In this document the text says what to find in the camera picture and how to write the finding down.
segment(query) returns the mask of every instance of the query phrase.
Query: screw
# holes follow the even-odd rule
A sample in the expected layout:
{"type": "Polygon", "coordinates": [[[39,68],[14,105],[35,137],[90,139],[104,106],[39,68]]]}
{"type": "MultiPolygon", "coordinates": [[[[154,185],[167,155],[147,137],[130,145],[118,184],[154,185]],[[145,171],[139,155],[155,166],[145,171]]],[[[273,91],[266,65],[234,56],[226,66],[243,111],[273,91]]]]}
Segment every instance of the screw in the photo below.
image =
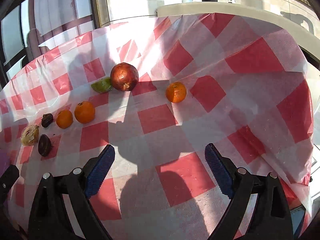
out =
{"type": "Polygon", "coordinates": [[[75,174],[75,175],[78,175],[78,174],[80,174],[81,173],[81,169],[80,168],[75,168],[74,170],[73,170],[73,174],[75,174]]]}
{"type": "Polygon", "coordinates": [[[47,179],[50,177],[50,173],[46,172],[45,174],[43,174],[42,178],[47,179]]]}
{"type": "Polygon", "coordinates": [[[242,175],[246,174],[247,173],[247,170],[245,168],[239,168],[238,169],[238,172],[242,175]]]}
{"type": "Polygon", "coordinates": [[[271,172],[270,177],[276,179],[276,178],[278,178],[278,175],[275,172],[271,172]]]}

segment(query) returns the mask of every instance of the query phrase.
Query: blue gripper pad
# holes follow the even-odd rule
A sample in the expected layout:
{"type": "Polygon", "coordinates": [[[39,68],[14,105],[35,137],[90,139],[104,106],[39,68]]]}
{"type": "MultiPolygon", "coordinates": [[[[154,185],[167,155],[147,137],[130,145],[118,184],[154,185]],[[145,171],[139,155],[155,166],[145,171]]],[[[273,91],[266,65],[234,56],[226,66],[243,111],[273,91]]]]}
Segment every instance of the blue gripper pad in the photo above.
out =
{"type": "Polygon", "coordinates": [[[232,199],[235,194],[232,188],[233,180],[223,162],[221,161],[221,158],[224,157],[220,155],[213,144],[208,144],[205,147],[204,156],[214,175],[214,178],[218,183],[221,192],[224,195],[227,195],[229,199],[232,199]]]}
{"type": "Polygon", "coordinates": [[[107,145],[98,158],[97,163],[87,176],[86,188],[84,190],[85,196],[89,199],[96,195],[115,160],[115,149],[111,145],[107,145]]]}

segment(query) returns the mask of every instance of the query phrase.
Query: dried fruit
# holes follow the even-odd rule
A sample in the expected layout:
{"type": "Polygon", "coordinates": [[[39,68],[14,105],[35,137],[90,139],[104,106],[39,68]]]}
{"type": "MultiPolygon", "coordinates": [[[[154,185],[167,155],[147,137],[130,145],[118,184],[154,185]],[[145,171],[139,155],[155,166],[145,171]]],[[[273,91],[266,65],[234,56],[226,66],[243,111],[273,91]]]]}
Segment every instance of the dried fruit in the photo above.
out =
{"type": "Polygon", "coordinates": [[[89,123],[95,117],[96,109],[93,104],[88,101],[83,101],[76,106],[75,118],[80,123],[89,123]]]}
{"type": "Polygon", "coordinates": [[[187,89],[184,84],[180,82],[175,82],[170,84],[166,91],[165,96],[172,103],[179,103],[186,98],[187,89]]]}
{"type": "Polygon", "coordinates": [[[73,116],[69,110],[62,110],[56,119],[57,125],[62,128],[66,129],[73,123],[73,116]]]}
{"type": "Polygon", "coordinates": [[[38,152],[41,156],[47,157],[52,149],[51,141],[48,136],[42,134],[39,139],[38,152]]]}
{"type": "Polygon", "coordinates": [[[39,138],[39,126],[31,124],[27,126],[21,134],[21,143],[23,146],[35,145],[39,138]]]}
{"type": "Polygon", "coordinates": [[[91,84],[91,88],[98,93],[105,93],[110,91],[112,89],[110,77],[100,79],[99,81],[91,84]]]}
{"type": "Polygon", "coordinates": [[[132,91],[139,81],[138,70],[128,63],[120,63],[112,68],[110,81],[117,90],[132,91]]]}
{"type": "Polygon", "coordinates": [[[53,115],[52,114],[44,114],[42,116],[41,125],[44,128],[47,128],[53,122],[53,115]]]}

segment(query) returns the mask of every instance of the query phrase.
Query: orange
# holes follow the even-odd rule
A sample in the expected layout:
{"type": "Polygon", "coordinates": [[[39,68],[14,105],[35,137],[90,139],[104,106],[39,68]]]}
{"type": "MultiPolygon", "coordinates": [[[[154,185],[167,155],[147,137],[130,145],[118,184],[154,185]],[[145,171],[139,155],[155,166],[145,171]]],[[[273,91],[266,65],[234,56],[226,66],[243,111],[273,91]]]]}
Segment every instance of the orange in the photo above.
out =
{"type": "Polygon", "coordinates": [[[175,82],[170,84],[165,91],[165,96],[172,103],[179,103],[186,98],[187,89],[184,84],[175,82]]]}
{"type": "Polygon", "coordinates": [[[96,114],[96,109],[93,104],[88,101],[83,101],[76,106],[75,109],[75,118],[80,123],[88,123],[94,119],[96,114]]]}
{"type": "Polygon", "coordinates": [[[73,123],[72,113],[69,110],[62,110],[56,118],[56,123],[62,129],[68,128],[73,123]]]}

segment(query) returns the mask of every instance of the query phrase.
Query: green lime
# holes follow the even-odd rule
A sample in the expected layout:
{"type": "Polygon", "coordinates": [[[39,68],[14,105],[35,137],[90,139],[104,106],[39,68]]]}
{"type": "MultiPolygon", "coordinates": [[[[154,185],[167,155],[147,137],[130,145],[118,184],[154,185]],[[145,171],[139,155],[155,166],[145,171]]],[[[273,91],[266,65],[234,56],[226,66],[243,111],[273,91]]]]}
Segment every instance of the green lime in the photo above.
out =
{"type": "Polygon", "coordinates": [[[94,91],[98,93],[105,93],[110,91],[112,89],[110,77],[100,79],[99,81],[91,84],[91,87],[94,91]]]}

